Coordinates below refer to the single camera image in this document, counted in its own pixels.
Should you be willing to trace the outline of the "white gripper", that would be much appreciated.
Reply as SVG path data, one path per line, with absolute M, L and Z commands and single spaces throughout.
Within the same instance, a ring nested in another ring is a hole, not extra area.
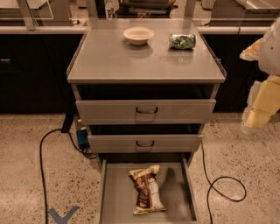
M 240 54 L 242 60 L 259 60 L 259 38 Z M 245 110 L 241 118 L 241 131 L 247 135 L 253 135 L 262 129 L 280 109 L 280 77 L 270 75 L 265 81 L 255 81 L 248 96 L 248 110 Z

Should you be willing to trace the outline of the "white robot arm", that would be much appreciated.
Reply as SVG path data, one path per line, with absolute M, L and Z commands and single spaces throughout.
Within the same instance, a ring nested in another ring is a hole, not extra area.
M 263 128 L 280 109 L 280 18 L 262 38 L 243 50 L 240 58 L 256 60 L 259 69 L 269 76 L 263 82 L 255 81 L 249 91 L 241 130 L 251 135 Z

